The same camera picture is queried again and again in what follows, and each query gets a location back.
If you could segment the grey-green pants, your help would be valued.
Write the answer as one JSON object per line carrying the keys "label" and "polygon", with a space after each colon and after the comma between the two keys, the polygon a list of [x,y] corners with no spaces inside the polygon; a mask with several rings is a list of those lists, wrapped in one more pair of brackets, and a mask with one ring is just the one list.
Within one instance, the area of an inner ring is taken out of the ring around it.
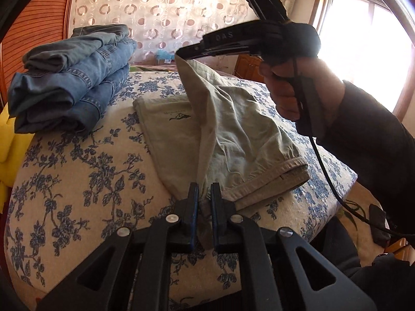
{"label": "grey-green pants", "polygon": [[177,199],[199,187],[197,235],[212,247],[210,187],[245,216],[260,214],[269,229],[298,231],[302,217],[281,206],[309,180],[307,161],[276,121],[264,115],[245,88],[196,60],[176,60],[184,92],[167,98],[140,96],[134,103],[155,170]]}

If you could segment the colourful flower blanket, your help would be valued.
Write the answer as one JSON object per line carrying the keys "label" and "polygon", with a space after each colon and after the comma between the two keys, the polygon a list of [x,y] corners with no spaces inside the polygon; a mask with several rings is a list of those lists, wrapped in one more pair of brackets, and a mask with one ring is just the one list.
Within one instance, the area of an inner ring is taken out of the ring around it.
{"label": "colourful flower blanket", "polygon": [[176,72],[176,65],[130,65],[130,72]]}

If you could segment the wooden sideboard cabinet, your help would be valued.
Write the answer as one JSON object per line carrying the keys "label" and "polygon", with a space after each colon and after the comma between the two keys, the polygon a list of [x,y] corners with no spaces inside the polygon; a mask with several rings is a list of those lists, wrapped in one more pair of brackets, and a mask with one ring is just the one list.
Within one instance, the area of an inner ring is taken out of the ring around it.
{"label": "wooden sideboard cabinet", "polygon": [[236,61],[233,75],[240,79],[263,83],[264,78],[259,73],[261,58],[248,54],[240,54]]}

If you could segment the circle pattern sheer curtain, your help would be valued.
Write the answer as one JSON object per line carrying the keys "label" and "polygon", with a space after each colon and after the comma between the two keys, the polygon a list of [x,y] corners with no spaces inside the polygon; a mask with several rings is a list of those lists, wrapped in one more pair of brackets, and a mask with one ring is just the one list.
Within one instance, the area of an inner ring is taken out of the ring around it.
{"label": "circle pattern sheer curtain", "polygon": [[72,0],[69,26],[126,24],[138,44],[132,61],[153,64],[158,53],[253,19],[246,0]]}

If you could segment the top folded dark jeans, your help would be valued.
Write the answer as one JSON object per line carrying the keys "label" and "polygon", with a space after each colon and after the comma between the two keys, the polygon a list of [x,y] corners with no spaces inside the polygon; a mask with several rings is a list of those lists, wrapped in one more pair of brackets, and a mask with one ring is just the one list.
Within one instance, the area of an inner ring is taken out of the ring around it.
{"label": "top folded dark jeans", "polygon": [[23,55],[22,62],[25,69],[61,72],[128,35],[128,26],[119,23],[77,27],[68,39],[32,48]]}

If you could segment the bottom folded blue jeans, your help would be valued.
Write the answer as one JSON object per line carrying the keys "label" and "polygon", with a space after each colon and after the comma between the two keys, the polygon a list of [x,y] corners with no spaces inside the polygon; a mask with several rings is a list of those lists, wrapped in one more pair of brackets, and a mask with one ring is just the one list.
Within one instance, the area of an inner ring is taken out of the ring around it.
{"label": "bottom folded blue jeans", "polygon": [[69,131],[82,135],[90,133],[105,114],[111,100],[125,86],[128,74],[129,66],[126,65],[92,87],[70,108],[56,105],[55,108],[30,110],[27,114],[18,115],[15,132]]}

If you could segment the folded blue jeans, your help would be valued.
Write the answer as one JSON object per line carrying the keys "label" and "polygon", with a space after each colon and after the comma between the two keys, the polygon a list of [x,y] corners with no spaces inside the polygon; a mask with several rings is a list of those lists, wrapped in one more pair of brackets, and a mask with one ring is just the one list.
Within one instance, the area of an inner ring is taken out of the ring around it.
{"label": "folded blue jeans", "polygon": [[70,108],[56,105],[55,108],[30,110],[27,114],[18,115],[15,132],[69,131],[82,135],[90,133],[105,114],[111,100],[125,86],[128,74],[129,66],[126,65],[92,87]]}
{"label": "folded blue jeans", "polygon": [[62,72],[39,69],[17,72],[8,90],[9,115],[17,117],[48,97],[53,102],[74,105],[92,87],[127,66],[136,47],[136,41],[126,37],[116,44],[98,49]]}

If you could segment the blue floral bed cover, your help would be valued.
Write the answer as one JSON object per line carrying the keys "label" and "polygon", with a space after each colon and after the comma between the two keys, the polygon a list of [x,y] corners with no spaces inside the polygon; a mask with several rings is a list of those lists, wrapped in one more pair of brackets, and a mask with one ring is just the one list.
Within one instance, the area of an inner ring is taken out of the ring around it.
{"label": "blue floral bed cover", "polygon": [[[309,180],[281,206],[302,217],[296,231],[311,240],[338,210],[336,194],[357,177],[323,149],[314,151],[282,119],[264,84],[229,78],[287,132],[308,163]],[[157,177],[133,102],[182,94],[176,72],[133,72],[90,136],[52,132],[33,137],[9,204],[6,262],[18,297],[31,310],[117,228],[146,228],[172,212],[174,197]]]}

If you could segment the wooden slatted wardrobe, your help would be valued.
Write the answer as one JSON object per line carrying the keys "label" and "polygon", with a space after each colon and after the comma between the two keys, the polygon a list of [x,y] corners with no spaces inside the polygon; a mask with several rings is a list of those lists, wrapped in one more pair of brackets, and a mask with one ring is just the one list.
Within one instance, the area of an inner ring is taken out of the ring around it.
{"label": "wooden slatted wardrobe", "polygon": [[67,38],[72,0],[30,0],[1,42],[1,102],[16,72],[23,72],[23,55],[41,44]]}

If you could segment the middle folded blue jeans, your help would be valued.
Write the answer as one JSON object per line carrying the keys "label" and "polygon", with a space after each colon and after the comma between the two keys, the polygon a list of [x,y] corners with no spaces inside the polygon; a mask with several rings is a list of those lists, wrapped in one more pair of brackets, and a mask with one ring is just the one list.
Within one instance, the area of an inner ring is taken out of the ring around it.
{"label": "middle folded blue jeans", "polygon": [[62,72],[39,69],[17,72],[8,90],[9,115],[17,117],[48,97],[53,102],[74,105],[92,87],[127,66],[136,47],[136,41],[126,37],[116,44],[98,49]]}

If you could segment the yellow plush toy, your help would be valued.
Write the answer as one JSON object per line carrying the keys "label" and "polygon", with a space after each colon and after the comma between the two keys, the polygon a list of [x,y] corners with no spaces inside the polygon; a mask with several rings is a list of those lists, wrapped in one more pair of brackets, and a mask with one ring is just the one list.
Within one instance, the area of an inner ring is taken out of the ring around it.
{"label": "yellow plush toy", "polygon": [[9,116],[8,103],[4,105],[0,121],[0,181],[1,181],[1,213],[4,204],[9,198],[11,189],[16,180],[25,153],[33,139],[33,134],[19,134],[15,132],[15,118]]}

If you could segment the window with wooden frame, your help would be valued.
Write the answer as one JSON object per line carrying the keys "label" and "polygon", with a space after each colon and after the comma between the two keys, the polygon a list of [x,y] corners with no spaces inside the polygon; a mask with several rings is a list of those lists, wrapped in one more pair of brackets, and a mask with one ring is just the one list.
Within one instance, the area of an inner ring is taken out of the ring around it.
{"label": "window with wooden frame", "polygon": [[321,38],[319,56],[399,119],[408,110],[414,45],[381,0],[315,0],[311,24]]}

